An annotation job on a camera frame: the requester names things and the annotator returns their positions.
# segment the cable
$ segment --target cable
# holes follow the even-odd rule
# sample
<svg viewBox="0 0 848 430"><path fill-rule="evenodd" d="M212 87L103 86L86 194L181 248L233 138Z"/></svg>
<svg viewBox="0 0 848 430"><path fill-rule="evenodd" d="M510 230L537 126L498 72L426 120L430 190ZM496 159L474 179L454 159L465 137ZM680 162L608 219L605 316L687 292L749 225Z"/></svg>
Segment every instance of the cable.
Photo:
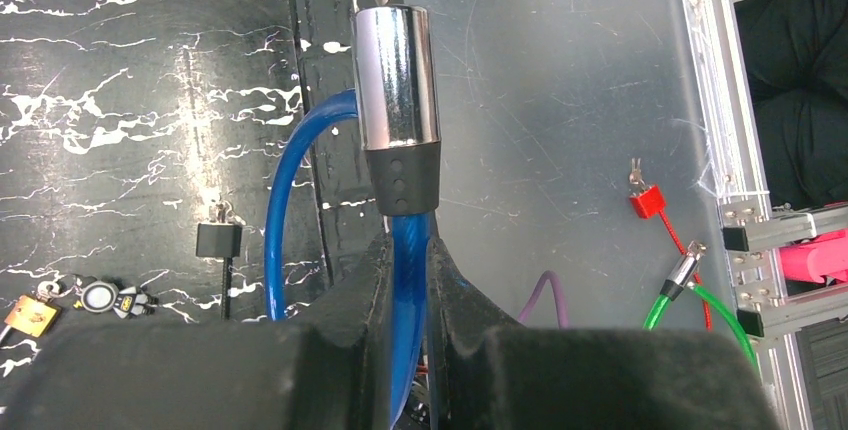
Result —
<svg viewBox="0 0 848 430"><path fill-rule="evenodd" d="M430 216L392 218L395 250L392 314L392 425L400 418L418 369L427 306Z"/></svg>
<svg viewBox="0 0 848 430"><path fill-rule="evenodd" d="M3 345L3 342L6 341L6 337L8 337L10 333L12 333L11 325L6 325L6 327L0 331L0 345Z"/></svg>
<svg viewBox="0 0 848 430"><path fill-rule="evenodd" d="M712 293L710 293L706 288L697 285L690 284L689 288L695 292L696 295L701 297L701 299L710 304L713 308L718 311L718 314L724 319L725 322L730 326L730 329L733 331L733 336L736 337L736 340L739 342L739 345L742 346L742 351L745 352L745 356L751 360L751 363L754 365L754 368L758 368L757 365L757 354L754 352L754 348L751 346L751 342L748 340L748 334L745 333L745 330L742 328L742 325L739 324L739 321L736 319L736 316L728 309L721 301L715 297Z"/></svg>
<svg viewBox="0 0 848 430"><path fill-rule="evenodd" d="M680 237L677 236L677 232L674 230L674 225L671 224L671 220L669 220L665 210L660 210L659 215L660 219L663 221L663 225L665 225L665 229L668 231L668 235L674 241L674 246L677 247L677 251L680 252L681 255L686 255L686 247L683 246L683 242L681 242ZM695 272L692 278L698 285L703 285L704 282L701 280L701 276L698 275L698 272ZM713 330L713 316L710 313L710 305L707 302L702 302L701 305L704 307L704 327L707 328L708 332L711 332Z"/></svg>
<svg viewBox="0 0 848 430"><path fill-rule="evenodd" d="M530 295L530 300L527 300L527 303L524 305L524 309L518 314L518 322L524 323L527 320L527 317L530 316L530 312L532 312L536 307L536 302L539 300L539 296L542 295L542 290L545 288L545 282L550 282L551 284L551 291L554 294L554 306L557 311L557 323L559 323L559 328L566 328L568 327L568 312L565 306L565 294L562 292L562 283L559 281L559 276L550 270L546 270L545 273L539 277L539 281L536 282L536 288L533 289L533 294Z"/></svg>
<svg viewBox="0 0 848 430"><path fill-rule="evenodd" d="M654 302L654 306L651 307L651 311L648 312L648 318L645 319L645 324L643 328L646 330L653 330L654 327L660 324L660 320L662 320L665 311L668 310L668 306L671 305L671 299L665 295L660 295L657 297L657 300Z"/></svg>
<svg viewBox="0 0 848 430"><path fill-rule="evenodd" d="M221 320L230 319L230 287L233 286L233 259L224 259L221 279Z"/></svg>
<svg viewBox="0 0 848 430"><path fill-rule="evenodd" d="M265 221L265 306L269 320L286 318L283 286L283 230L286 205L292 183L312 142L324 130L344 120L356 118L356 95L345 90L310 110L294 129L274 176L268 216Z"/></svg>

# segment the scratched surface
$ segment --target scratched surface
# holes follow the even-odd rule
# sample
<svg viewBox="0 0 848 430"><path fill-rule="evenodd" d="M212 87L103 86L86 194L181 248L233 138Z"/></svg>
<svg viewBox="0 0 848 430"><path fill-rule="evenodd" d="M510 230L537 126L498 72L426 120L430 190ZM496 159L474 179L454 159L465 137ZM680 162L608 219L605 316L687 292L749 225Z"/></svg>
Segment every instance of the scratched surface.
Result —
<svg viewBox="0 0 848 430"><path fill-rule="evenodd" d="M627 200L642 157L688 242L719 245L679 0L406 0L431 11L443 132L439 227L517 315L545 270L576 326L638 326L678 256ZM706 284L729 299L723 262ZM663 326L702 328L683 295ZM531 325L553 326L545 291Z"/></svg>
<svg viewBox="0 0 848 430"><path fill-rule="evenodd" d="M3 316L38 281L80 273L145 284L161 302L147 319L218 318L221 264L194 245L223 196L245 224L233 318L262 318L268 187L302 109L295 49L344 46L295 42L287 0L0 0L0 15ZM328 283L308 168L291 199L297 310ZM114 319L66 310L57 326ZM49 341L0 348L0 408Z"/></svg>

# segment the black pants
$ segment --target black pants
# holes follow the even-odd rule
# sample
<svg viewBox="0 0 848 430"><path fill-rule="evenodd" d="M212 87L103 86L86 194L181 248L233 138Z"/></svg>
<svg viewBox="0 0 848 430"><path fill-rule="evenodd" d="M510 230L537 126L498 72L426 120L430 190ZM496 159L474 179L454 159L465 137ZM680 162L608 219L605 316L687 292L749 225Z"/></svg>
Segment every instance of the black pants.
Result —
<svg viewBox="0 0 848 430"><path fill-rule="evenodd" d="M736 17L772 204L848 201L848 0L744 0Z"/></svg>

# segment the lock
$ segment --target lock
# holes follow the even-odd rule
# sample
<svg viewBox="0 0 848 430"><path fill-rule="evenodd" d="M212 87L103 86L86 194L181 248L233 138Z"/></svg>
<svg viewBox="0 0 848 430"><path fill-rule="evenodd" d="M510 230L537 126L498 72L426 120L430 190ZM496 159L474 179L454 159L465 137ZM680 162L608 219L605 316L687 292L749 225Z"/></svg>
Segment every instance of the lock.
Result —
<svg viewBox="0 0 848 430"><path fill-rule="evenodd" d="M6 325L32 337L40 337L59 316L59 308L38 301L28 295L21 296L15 308L6 317Z"/></svg>

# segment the pink object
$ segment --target pink object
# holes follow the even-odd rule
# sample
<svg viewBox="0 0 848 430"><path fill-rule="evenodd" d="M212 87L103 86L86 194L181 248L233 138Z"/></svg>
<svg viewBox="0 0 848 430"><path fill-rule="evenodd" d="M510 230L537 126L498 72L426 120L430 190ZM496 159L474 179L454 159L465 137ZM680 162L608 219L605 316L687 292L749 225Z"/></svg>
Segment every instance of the pink object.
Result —
<svg viewBox="0 0 848 430"><path fill-rule="evenodd" d="M848 281L848 230L780 249L783 274L790 280L824 283L825 277Z"/></svg>

